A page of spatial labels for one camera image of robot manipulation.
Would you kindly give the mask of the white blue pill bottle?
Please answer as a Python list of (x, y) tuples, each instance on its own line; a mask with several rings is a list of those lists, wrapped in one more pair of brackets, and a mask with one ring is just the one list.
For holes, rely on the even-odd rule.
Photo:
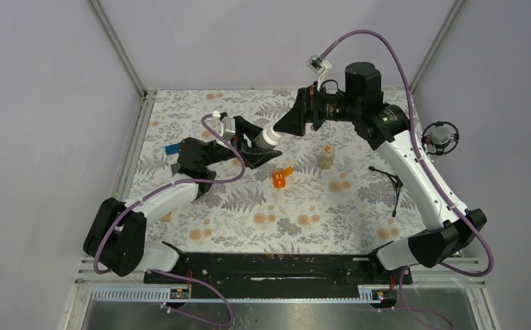
[(273, 150), (282, 141), (283, 137), (283, 133), (275, 131), (273, 126), (269, 125), (259, 132), (252, 142), (252, 147)]

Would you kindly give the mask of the clear pill bottle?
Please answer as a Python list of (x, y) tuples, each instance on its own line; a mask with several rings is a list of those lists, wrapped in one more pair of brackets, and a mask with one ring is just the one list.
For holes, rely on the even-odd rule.
[(318, 157), (318, 165), (320, 169), (326, 170), (331, 168), (335, 159), (335, 148), (333, 145), (326, 145), (320, 152)]

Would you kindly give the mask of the orange pill organizer box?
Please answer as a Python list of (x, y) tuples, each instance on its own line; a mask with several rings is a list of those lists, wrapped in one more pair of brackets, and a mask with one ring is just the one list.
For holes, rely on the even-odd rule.
[(271, 174), (273, 180), (273, 187), (276, 189), (281, 189), (286, 187), (286, 178), (289, 175), (293, 174), (293, 167), (289, 166), (283, 170), (274, 171)]

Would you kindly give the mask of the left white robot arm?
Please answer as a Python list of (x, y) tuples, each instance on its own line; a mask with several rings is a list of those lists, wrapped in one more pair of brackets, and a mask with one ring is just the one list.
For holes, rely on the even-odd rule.
[(96, 274), (126, 276), (142, 261), (160, 263), (161, 274), (172, 283), (183, 280), (185, 261), (171, 256), (162, 245), (145, 244), (148, 227), (179, 206), (191, 203), (217, 184), (239, 180), (248, 168), (257, 168), (281, 155), (276, 150), (283, 135), (272, 126), (262, 129), (241, 116), (215, 113), (221, 131), (211, 129), (205, 115), (201, 124), (214, 140), (187, 137), (178, 144), (177, 171), (170, 181), (142, 197), (102, 202), (84, 241), (83, 250), (93, 257)]

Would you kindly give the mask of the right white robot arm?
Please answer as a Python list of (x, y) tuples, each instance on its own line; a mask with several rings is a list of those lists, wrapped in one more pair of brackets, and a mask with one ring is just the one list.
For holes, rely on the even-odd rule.
[(345, 68), (345, 91), (328, 93), (320, 83), (302, 87), (295, 104), (254, 140), (274, 149), (283, 135), (303, 136), (306, 124), (318, 129), (325, 121), (350, 122), (395, 171), (419, 210), (425, 230), (376, 248), (368, 264), (369, 277), (387, 282), (395, 270), (414, 264), (433, 267), (465, 248), (487, 222), (480, 209), (469, 209), (438, 174), (411, 132), (407, 114), (383, 101), (381, 74), (371, 63)]

